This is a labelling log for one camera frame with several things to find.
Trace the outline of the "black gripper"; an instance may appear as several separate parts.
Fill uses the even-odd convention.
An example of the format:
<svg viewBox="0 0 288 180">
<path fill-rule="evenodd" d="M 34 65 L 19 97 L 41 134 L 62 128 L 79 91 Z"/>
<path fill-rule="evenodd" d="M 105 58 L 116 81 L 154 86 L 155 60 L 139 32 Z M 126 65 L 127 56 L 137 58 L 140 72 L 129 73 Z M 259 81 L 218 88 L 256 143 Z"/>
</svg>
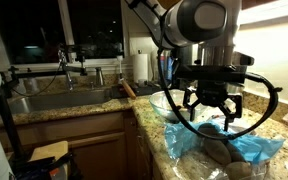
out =
<svg viewBox="0 0 288 180">
<path fill-rule="evenodd" d="M 242 96 L 238 93 L 229 93 L 228 85 L 242 85 L 246 78 L 246 67 L 184 65 L 175 71 L 175 77 L 198 81 L 195 90 L 184 91 L 183 106 L 190 113 L 190 121 L 195 119 L 195 107 L 199 104 L 219 107 L 225 115 L 225 131 L 235 118 L 242 116 Z M 194 102 L 191 102 L 192 94 L 197 97 Z"/>
</svg>

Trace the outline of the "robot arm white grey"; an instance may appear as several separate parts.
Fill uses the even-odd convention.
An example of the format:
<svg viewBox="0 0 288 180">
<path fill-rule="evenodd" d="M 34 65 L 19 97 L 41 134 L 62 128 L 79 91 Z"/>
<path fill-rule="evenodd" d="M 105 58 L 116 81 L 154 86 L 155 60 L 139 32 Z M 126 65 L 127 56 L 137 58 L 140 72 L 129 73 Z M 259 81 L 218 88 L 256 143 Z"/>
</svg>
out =
<svg viewBox="0 0 288 180">
<path fill-rule="evenodd" d="M 125 0 L 145 23 L 161 51 L 193 44 L 202 51 L 201 63 L 174 67 L 172 85 L 184 80 L 198 82 L 195 94 L 202 105 L 217 107 L 227 124 L 242 113 L 242 97 L 227 91 L 230 83 L 245 81 L 250 56 L 234 50 L 241 0 L 180 0 L 165 9 L 157 0 Z"/>
</svg>

